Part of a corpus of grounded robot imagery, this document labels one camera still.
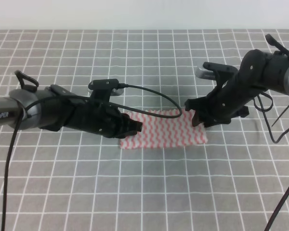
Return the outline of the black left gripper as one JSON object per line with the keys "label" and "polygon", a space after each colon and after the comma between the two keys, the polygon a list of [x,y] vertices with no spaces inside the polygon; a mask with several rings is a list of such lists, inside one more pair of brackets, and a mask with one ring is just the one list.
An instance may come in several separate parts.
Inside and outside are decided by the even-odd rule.
{"label": "black left gripper", "polygon": [[124,139],[142,131],[143,123],[123,114],[115,106],[90,97],[69,98],[73,111],[67,120],[67,127],[98,134],[106,138]]}

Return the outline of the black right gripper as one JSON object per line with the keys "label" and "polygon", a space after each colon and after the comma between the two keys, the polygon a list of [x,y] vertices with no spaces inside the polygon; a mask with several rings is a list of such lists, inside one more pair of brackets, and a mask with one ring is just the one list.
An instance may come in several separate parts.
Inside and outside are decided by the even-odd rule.
{"label": "black right gripper", "polygon": [[194,110],[192,126],[203,124],[206,128],[230,124],[231,119],[249,115],[246,103],[250,99],[250,86],[246,83],[231,82],[215,87],[208,95],[185,101],[185,110]]}

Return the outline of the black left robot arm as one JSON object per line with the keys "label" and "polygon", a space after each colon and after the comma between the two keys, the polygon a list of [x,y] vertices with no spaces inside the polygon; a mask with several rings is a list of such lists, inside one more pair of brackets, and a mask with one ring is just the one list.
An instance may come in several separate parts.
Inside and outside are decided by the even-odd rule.
{"label": "black left robot arm", "polygon": [[85,97],[55,84],[40,90],[35,79],[19,70],[15,75],[21,88],[0,97],[0,126],[49,131],[66,127],[118,139],[142,130],[141,122],[120,112],[119,106],[109,101],[123,88],[117,79],[92,81],[88,85],[91,95]]}

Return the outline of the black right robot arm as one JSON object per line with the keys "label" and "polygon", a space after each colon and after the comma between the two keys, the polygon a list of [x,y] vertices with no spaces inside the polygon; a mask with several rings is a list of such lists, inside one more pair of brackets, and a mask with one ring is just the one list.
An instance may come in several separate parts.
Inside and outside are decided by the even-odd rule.
{"label": "black right robot arm", "polygon": [[246,104],[267,90],[289,96],[289,50],[270,34],[265,39],[277,51],[248,51],[239,68],[211,62],[197,66],[195,76],[215,81],[216,87],[206,96],[184,103],[186,111],[195,111],[194,127],[229,124],[232,118],[248,116]]}

